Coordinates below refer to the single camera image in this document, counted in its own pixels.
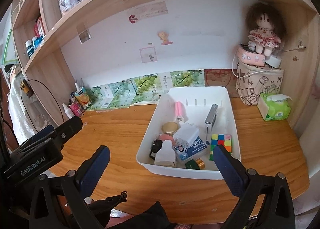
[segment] tissue pack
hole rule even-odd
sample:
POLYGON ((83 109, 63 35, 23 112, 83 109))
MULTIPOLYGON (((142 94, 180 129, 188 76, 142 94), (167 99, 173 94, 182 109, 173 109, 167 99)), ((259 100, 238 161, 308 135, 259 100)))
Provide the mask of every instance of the tissue pack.
POLYGON ((287 101, 289 96, 283 94, 260 94, 258 109, 265 121, 285 120, 291 107, 287 101))

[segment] brown hair doll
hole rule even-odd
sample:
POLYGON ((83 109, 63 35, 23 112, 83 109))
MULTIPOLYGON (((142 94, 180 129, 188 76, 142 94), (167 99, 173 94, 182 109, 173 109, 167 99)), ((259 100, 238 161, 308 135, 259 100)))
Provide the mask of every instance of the brown hair doll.
POLYGON ((287 34, 280 12, 263 3, 249 8, 245 22, 249 29, 253 29, 248 36, 249 49, 265 56, 270 56, 287 34))

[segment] pink can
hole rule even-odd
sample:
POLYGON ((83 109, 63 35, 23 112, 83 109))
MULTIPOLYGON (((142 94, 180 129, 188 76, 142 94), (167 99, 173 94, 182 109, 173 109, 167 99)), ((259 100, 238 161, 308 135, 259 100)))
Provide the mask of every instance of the pink can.
POLYGON ((80 117, 84 113, 84 109, 80 105, 80 103, 76 100, 71 105, 69 105, 69 108, 72 110, 73 114, 77 117, 80 117))

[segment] screw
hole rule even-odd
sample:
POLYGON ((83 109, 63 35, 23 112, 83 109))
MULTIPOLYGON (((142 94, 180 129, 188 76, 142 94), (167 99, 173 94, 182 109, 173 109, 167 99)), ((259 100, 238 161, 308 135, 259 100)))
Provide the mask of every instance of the screw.
POLYGON ((253 168, 249 168, 247 170, 248 174, 251 175, 251 176, 254 176, 257 172, 253 169, 253 168))
POLYGON ((284 175, 282 172, 278 173, 278 176, 279 176, 280 178, 282 178, 282 179, 285 178, 285 175, 284 175))
POLYGON ((39 176, 39 180, 42 181, 44 179, 46 179, 47 175, 46 174, 42 174, 39 176))
POLYGON ((74 176, 75 174, 76 174, 75 170, 69 170, 67 173, 68 177, 74 176))

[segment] white round device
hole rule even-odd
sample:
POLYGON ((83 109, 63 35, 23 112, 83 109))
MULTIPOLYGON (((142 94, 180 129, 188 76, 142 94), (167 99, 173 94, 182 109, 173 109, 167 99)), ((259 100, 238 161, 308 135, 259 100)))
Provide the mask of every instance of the white round device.
POLYGON ((281 63, 281 58, 279 55, 275 56, 271 54, 270 56, 266 56, 265 62, 273 68, 278 68, 281 63))

